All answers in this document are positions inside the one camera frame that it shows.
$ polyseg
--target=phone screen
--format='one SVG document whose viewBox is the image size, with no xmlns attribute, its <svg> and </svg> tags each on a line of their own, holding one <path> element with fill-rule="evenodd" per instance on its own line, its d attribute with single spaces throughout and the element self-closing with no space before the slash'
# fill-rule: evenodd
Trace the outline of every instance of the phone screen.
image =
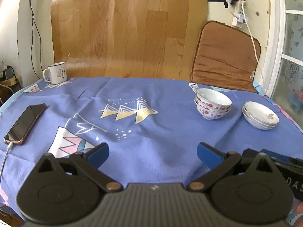
<svg viewBox="0 0 303 227">
<path fill-rule="evenodd" d="M 4 142 L 6 144 L 10 142 L 21 144 L 45 108 L 45 104 L 28 106 L 7 133 Z"/>
</svg>

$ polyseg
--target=stacked bowl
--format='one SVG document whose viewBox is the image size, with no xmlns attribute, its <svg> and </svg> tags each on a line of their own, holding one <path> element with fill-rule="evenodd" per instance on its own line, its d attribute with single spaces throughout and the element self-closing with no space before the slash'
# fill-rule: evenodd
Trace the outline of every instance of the stacked bowl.
<svg viewBox="0 0 303 227">
<path fill-rule="evenodd" d="M 248 123 L 261 130 L 273 129 L 279 123 L 274 111 L 257 102 L 246 102 L 242 107 L 242 113 Z"/>
<path fill-rule="evenodd" d="M 198 112 L 207 120 L 224 117 L 231 108 L 231 100 L 213 89 L 197 89 L 194 99 Z"/>
</svg>

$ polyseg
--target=blue tablecloth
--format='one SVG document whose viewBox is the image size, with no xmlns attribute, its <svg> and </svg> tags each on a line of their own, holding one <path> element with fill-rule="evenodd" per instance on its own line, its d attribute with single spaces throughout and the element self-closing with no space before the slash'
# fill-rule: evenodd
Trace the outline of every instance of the blue tablecloth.
<svg viewBox="0 0 303 227">
<path fill-rule="evenodd" d="M 255 93 L 221 91 L 232 100 L 231 111 L 210 121 L 196 110 L 195 93 L 186 81 L 76 78 L 55 86 L 39 81 L 0 116 L 4 137 L 28 105 L 48 106 L 24 145 L 15 146 L 7 158 L 2 201 L 19 213 L 17 192 L 44 153 L 65 157 L 101 142 L 108 143 L 110 155 L 99 170 L 124 187 L 136 182 L 187 185 L 208 171 L 197 157 L 200 142 L 224 152 L 265 148 L 303 158 L 303 134 L 277 105 Z M 252 127 L 241 112 L 246 101 L 271 108 L 279 116 L 278 126 L 269 131 Z M 0 160 L 5 150 L 1 140 Z"/>
</svg>

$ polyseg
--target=finger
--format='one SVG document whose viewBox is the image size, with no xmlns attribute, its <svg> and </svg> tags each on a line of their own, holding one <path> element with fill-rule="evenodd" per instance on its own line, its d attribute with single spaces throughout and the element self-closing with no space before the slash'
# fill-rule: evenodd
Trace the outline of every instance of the finger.
<svg viewBox="0 0 303 227">
<path fill-rule="evenodd" d="M 303 213 L 303 202 L 300 202 L 300 203 L 296 206 L 296 208 L 294 209 L 294 212 L 295 212 L 296 214 L 301 214 L 301 213 Z"/>
<path fill-rule="evenodd" d="M 299 217 L 294 223 L 294 227 L 303 227 L 303 216 Z"/>
</svg>

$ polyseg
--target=white mug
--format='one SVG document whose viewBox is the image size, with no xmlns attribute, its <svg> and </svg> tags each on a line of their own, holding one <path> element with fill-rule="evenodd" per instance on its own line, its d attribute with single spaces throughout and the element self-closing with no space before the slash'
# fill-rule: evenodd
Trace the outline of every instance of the white mug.
<svg viewBox="0 0 303 227">
<path fill-rule="evenodd" d="M 49 65 L 48 68 L 46 68 L 43 71 L 44 80 L 46 82 L 51 82 L 52 84 L 58 84 L 58 83 L 65 82 L 67 80 L 65 64 L 66 64 L 65 62 L 59 62 L 59 63 Z M 49 77 L 50 77 L 51 81 L 49 81 L 45 78 L 45 72 L 47 70 L 49 71 Z"/>
</svg>

